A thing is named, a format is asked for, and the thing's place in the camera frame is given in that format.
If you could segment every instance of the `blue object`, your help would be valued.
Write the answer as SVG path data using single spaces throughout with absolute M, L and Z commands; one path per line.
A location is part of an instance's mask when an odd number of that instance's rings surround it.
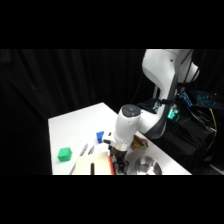
M 99 132 L 99 133 L 96 133 L 97 140 L 98 140 L 99 144 L 100 144 L 100 143 L 103 143 L 103 142 L 102 142 L 103 135 L 104 135 L 104 131 Z
M 205 93 L 198 93 L 197 99 L 202 106 L 218 107 L 218 105 Z

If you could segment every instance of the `blue block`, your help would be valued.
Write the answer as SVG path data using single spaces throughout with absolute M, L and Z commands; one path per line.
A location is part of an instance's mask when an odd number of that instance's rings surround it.
M 103 142 L 102 142 L 103 135 L 104 135 L 104 131 L 99 132 L 99 133 L 96 133 L 97 140 L 98 140 L 99 144 L 100 144 L 100 143 L 103 143 Z

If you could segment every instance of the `cable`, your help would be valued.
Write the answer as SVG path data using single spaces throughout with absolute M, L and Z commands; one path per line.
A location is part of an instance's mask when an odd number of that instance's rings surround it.
M 191 49 L 189 51 L 189 53 L 187 54 L 187 56 L 184 58 L 184 60 L 181 62 L 181 65 L 186 61 L 186 59 L 188 58 L 188 56 L 191 54 L 191 52 L 193 51 L 193 49 Z
M 214 125 L 214 119 L 213 119 L 213 117 L 210 118 L 208 115 L 204 114 L 204 113 L 201 112 L 200 110 L 197 110 L 197 112 L 200 113 L 202 117 L 204 116 L 203 118 L 204 118 L 208 123 L 210 122 L 210 123 L 212 123 L 212 125 Z M 218 128 L 219 128 L 219 129 L 222 128 L 222 125 L 221 125 L 220 122 L 217 122 L 217 121 L 216 121 L 216 124 L 217 124 L 217 129 L 218 129 Z
M 214 126 L 213 118 L 211 118 L 211 117 L 205 115 L 204 113 L 202 113 L 202 112 L 200 112 L 200 111 L 198 111 L 198 110 L 196 110 L 196 112 L 198 113 L 198 114 L 197 114 L 198 117 L 199 117 L 200 119 L 202 119 L 202 121 L 204 121 L 205 124 L 207 124 L 207 126 L 210 126 L 210 128 Z
M 215 138 L 216 138 L 216 136 L 217 136 L 217 132 L 218 132 L 217 123 L 216 123 L 216 120 L 215 120 L 215 115 L 214 115 L 212 109 L 210 109 L 210 111 L 211 111 L 211 114 L 212 114 L 212 118 L 213 118 L 213 121 L 214 121 L 214 125 L 215 125 L 215 130 L 216 130 L 216 132 L 215 132 L 215 137 L 213 138 L 213 141 L 212 141 L 212 143 L 210 144 L 210 146 L 208 147 L 207 151 L 212 147 L 213 143 L 215 142 Z
M 180 93 L 180 96 L 181 96 L 184 92 L 186 92 L 186 91 L 189 89 L 189 87 L 191 86 L 191 84 L 192 84 L 192 82 L 194 81 L 195 77 L 197 76 L 198 71 L 199 71 L 199 67 L 198 67 L 197 71 L 195 72 L 195 74 L 194 74 L 194 76 L 193 76 L 191 82 L 189 83 L 189 85 L 188 85 L 187 87 L 185 87 L 185 89 Z
M 142 82 L 142 78 L 143 78 L 143 74 L 142 74 L 142 77 L 141 77 L 141 79 L 140 79 L 140 81 L 139 81 L 138 88 L 137 88 L 137 90 L 136 90 L 135 96 L 133 97 L 133 99 L 132 99 L 132 101 L 131 101 L 130 104 L 132 104 L 132 103 L 134 102 L 135 97 L 136 97 L 137 94 L 138 94 L 138 90 L 139 90 L 139 88 L 140 88 L 140 85 L 141 85 L 141 82 Z
M 206 129 L 207 129 L 207 126 L 204 124 L 204 122 L 202 122 L 191 110 L 189 107 L 187 107 L 187 109 L 189 110 L 189 112 L 191 113 L 191 115 L 197 119 Z

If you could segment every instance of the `small tool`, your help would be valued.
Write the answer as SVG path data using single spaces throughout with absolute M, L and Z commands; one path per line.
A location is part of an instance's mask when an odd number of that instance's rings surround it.
M 80 156 L 83 156 L 83 155 L 84 155 L 84 153 L 85 153 L 85 151 L 86 151 L 87 148 L 88 148 L 88 144 L 85 145 L 85 147 L 83 148 L 83 150 L 82 150 Z M 71 170 L 71 172 L 69 173 L 69 175 L 72 175 L 72 173 L 74 172 L 74 170 L 75 170 L 75 165 L 72 167 L 72 170 Z

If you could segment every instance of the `red object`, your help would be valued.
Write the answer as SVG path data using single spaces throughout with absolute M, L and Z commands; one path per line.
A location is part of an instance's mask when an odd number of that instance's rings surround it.
M 110 156 L 110 168 L 111 168 L 111 174 L 112 174 L 112 176 L 114 176 L 114 166 L 113 166 L 113 162 L 112 162 L 111 156 Z

